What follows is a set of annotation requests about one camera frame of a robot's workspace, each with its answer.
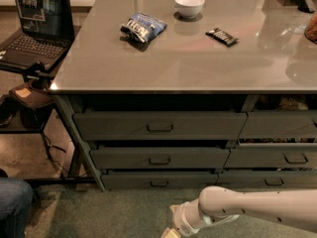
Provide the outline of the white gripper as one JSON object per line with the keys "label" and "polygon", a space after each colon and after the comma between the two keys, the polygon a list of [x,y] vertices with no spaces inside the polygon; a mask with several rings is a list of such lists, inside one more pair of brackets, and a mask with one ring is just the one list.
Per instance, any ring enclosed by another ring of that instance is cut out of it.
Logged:
{"label": "white gripper", "polygon": [[199,200],[172,205],[172,227],[166,228],[160,238],[181,238],[197,234],[201,229],[232,222],[238,215],[209,216],[199,205]]}

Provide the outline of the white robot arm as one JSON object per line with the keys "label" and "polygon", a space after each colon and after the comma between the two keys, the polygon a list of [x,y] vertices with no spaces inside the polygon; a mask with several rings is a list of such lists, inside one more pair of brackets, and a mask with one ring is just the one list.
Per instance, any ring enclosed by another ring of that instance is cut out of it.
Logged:
{"label": "white robot arm", "polygon": [[240,215],[310,231],[317,231],[317,190],[272,190],[239,192],[208,186],[199,196],[172,205],[172,228],[160,238],[189,237],[202,228],[228,223]]}

